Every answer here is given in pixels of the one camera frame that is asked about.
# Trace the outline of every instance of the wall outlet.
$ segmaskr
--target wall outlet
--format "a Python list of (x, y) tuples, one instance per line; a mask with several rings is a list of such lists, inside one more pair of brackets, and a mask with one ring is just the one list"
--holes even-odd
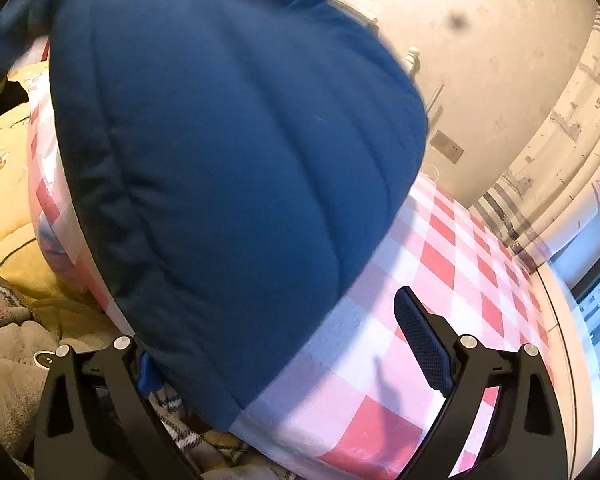
[(440, 130), (437, 130), (433, 137), (431, 137), (429, 144), (436, 148), (454, 164), (464, 153), (464, 150), (460, 146), (449, 139), (449, 137), (447, 137)]

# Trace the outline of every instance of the curtain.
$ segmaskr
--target curtain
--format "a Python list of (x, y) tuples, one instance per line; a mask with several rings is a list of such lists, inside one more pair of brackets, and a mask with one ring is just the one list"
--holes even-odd
[(600, 211), (600, 9), (551, 113), (470, 211), (529, 271)]

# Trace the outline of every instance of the silver screw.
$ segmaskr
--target silver screw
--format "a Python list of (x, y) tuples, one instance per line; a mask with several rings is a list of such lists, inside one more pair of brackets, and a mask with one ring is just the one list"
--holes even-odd
[(56, 355), (58, 357), (64, 357), (69, 353), (69, 350), (69, 345), (60, 345), (58, 348), (56, 348)]
[(475, 348), (478, 346), (478, 340), (472, 335), (463, 335), (460, 344), (465, 348)]
[(531, 343), (525, 344), (523, 348), (525, 349), (525, 352), (531, 357), (535, 357), (540, 353), (538, 347), (536, 345), (532, 345)]
[(49, 352), (48, 350), (40, 350), (39, 352), (33, 354), (33, 364), (35, 364), (38, 368), (42, 368), (43, 370), (49, 370), (54, 362), (53, 355), (54, 353)]
[(131, 344), (131, 339), (129, 339), (126, 335), (120, 336), (113, 342), (114, 348), (118, 350), (124, 350)]

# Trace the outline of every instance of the black plastic bracket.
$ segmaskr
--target black plastic bracket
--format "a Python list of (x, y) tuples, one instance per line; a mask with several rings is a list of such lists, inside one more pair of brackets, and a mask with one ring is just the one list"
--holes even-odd
[(446, 401), (398, 480), (448, 478), (469, 436), (484, 389), (499, 386), (493, 418), (475, 465), (455, 479), (566, 480), (564, 428), (544, 361), (533, 345), (518, 352), (458, 336), (405, 286), (395, 317), (427, 382)]
[[(38, 412), (36, 478), (199, 480), (150, 403), (136, 391), (140, 349), (128, 337), (98, 352), (53, 358)], [(102, 409), (106, 388), (114, 417)]]

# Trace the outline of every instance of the black textured grip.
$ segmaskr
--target black textured grip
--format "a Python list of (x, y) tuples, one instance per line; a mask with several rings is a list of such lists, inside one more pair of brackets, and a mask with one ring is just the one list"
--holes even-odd
[(451, 359), (427, 321), (424, 307), (416, 301), (405, 287), (398, 290), (394, 299), (395, 319), (429, 386), (448, 397), (454, 387)]

